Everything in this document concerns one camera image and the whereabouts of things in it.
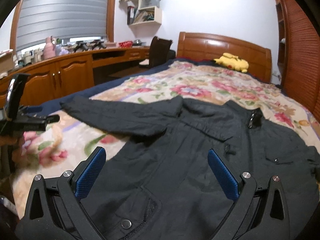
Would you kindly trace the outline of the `black jacket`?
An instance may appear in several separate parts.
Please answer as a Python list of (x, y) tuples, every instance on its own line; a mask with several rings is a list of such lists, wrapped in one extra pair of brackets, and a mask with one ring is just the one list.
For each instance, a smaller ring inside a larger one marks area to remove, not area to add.
[(82, 201), (106, 239), (209, 239), (232, 205), (208, 165), (209, 150), (258, 187), (280, 177), (291, 238), (318, 205), (316, 148), (260, 109), (179, 96), (145, 105), (77, 96), (61, 106), (89, 126), (130, 136)]

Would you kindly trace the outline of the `wooden desk cabinet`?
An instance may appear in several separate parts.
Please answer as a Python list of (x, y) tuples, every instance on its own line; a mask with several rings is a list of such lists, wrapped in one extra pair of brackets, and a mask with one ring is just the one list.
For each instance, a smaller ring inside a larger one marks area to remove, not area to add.
[(1, 79), (1, 106), (14, 74), (29, 74), (21, 104), (40, 105), (94, 86), (93, 70), (118, 63), (144, 60), (149, 47), (108, 48), (54, 57), (11, 72)]

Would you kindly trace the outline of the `floral blanket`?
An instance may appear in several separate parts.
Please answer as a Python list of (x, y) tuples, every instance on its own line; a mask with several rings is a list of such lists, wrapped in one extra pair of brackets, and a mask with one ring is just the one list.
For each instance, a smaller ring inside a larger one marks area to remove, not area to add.
[[(94, 96), (95, 100), (146, 104), (176, 96), (221, 105), (229, 100), (246, 109), (260, 108), (276, 124), (294, 130), (309, 146), (319, 147), (319, 123), (300, 103), (285, 96), (271, 83), (248, 74), (220, 67), (175, 61), (156, 74), (139, 74), (119, 86)], [(11, 177), (11, 187), (19, 218), (22, 218), (33, 178), (46, 178), (73, 170), (97, 147), (114, 157), (124, 146), (125, 137), (109, 135), (59, 111), (60, 121), (46, 131), (25, 135), (24, 161)]]

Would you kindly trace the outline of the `pink plush toy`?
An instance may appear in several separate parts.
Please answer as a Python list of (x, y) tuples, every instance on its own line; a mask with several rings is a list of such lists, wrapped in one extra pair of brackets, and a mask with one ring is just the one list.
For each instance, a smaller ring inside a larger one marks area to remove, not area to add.
[(43, 58), (45, 60), (56, 57), (56, 39), (53, 36), (46, 38), (46, 45), (43, 49)]

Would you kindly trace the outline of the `grey window blind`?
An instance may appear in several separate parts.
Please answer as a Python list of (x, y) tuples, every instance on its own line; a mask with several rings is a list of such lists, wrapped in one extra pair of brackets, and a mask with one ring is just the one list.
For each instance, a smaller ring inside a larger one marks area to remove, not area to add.
[(16, 48), (22, 50), (60, 39), (105, 37), (107, 0), (23, 0)]

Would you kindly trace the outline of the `red basket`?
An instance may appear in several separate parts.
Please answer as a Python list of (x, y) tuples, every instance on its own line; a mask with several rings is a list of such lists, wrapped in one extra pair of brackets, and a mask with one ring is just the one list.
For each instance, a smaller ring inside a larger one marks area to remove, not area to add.
[(118, 43), (120, 48), (131, 48), (133, 45), (133, 41), (124, 41)]

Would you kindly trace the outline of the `yellow Pikachu plush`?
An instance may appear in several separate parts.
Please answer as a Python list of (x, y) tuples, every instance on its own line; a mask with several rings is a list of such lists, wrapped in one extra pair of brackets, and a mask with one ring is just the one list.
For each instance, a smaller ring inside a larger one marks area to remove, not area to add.
[(220, 58), (214, 59), (214, 61), (216, 64), (237, 72), (246, 73), (249, 69), (249, 64), (246, 60), (230, 53), (223, 53)]

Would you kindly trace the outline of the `dark wooden chair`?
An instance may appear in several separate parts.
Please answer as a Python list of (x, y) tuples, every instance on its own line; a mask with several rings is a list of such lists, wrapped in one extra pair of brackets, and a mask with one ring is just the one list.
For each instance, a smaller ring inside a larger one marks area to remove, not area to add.
[(166, 40), (155, 36), (150, 44), (149, 58), (140, 62), (142, 68), (153, 68), (165, 64), (176, 57), (176, 51), (171, 50), (173, 40)]

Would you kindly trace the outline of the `wooden headboard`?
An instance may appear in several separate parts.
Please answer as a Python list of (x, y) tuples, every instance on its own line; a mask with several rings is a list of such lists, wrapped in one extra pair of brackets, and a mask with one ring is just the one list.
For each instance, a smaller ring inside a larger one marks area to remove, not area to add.
[(233, 37), (207, 33), (180, 32), (177, 57), (193, 61), (218, 59), (230, 53), (249, 63), (249, 74), (263, 82), (271, 82), (271, 51), (259, 45)]

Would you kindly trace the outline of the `wooden louvred wardrobe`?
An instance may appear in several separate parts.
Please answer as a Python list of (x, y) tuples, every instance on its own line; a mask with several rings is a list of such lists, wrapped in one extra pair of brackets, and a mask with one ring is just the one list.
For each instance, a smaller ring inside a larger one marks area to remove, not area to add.
[(276, 0), (276, 11), (281, 88), (319, 120), (319, 35), (295, 0)]

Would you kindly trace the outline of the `white wall shelf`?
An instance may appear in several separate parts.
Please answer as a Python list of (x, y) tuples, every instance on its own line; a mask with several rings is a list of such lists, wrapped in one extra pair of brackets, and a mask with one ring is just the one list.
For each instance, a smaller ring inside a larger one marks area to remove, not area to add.
[(119, 0), (127, 2), (127, 25), (162, 24), (161, 0)]

